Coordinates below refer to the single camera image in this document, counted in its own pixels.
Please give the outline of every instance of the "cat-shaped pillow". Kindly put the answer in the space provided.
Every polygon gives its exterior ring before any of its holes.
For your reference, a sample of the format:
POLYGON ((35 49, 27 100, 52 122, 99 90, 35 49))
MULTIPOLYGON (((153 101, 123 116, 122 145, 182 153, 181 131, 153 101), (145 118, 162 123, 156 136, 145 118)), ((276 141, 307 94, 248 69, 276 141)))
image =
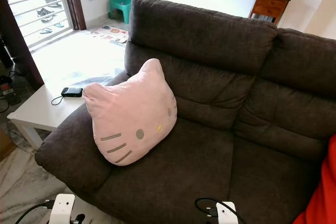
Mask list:
POLYGON ((129 165, 146 155, 175 125, 175 96, 160 61, 150 59, 119 85, 92 83, 83 98, 92 117, 99 151, 115 165, 129 165))

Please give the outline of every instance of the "yellow nose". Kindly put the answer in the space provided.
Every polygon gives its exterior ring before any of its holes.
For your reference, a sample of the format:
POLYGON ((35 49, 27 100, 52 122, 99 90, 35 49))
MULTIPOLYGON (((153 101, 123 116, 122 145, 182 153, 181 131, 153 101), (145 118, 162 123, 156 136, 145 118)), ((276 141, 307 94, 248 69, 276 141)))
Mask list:
POLYGON ((161 130, 162 130, 162 128, 163 128, 163 126, 162 126, 162 125, 158 125, 158 126, 156 127, 156 130, 157 130, 157 131, 161 131, 161 130))

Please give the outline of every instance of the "cabinet drawer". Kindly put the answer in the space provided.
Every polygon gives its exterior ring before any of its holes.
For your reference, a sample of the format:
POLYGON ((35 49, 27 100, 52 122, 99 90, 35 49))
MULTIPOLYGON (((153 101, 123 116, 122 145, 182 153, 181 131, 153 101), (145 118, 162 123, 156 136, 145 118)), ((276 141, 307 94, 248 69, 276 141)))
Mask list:
POLYGON ((287 5, 286 0, 257 0, 255 5, 264 5, 268 7, 285 8, 287 5))
POLYGON ((277 18, 280 17, 282 9, 264 5, 257 5, 254 7, 254 13, 277 18))

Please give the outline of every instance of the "red fabric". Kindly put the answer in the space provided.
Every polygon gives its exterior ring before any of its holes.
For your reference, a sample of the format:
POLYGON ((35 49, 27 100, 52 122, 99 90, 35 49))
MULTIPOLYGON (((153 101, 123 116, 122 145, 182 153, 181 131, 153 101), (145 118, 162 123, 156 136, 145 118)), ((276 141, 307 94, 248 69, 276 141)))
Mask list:
POLYGON ((322 164, 321 181, 306 210, 293 224, 336 223, 336 135, 329 141, 328 155, 322 164))

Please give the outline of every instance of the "green stool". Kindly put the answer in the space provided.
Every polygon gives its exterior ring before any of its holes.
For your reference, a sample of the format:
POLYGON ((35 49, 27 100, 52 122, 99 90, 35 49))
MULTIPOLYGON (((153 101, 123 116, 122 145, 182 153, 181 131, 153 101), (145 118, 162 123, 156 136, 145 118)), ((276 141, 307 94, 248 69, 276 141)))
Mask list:
POLYGON ((110 13, 109 17, 113 18, 113 10, 119 9, 122 10, 124 16, 124 22, 129 23, 129 16, 131 10, 131 1, 132 0, 110 0, 110 13))

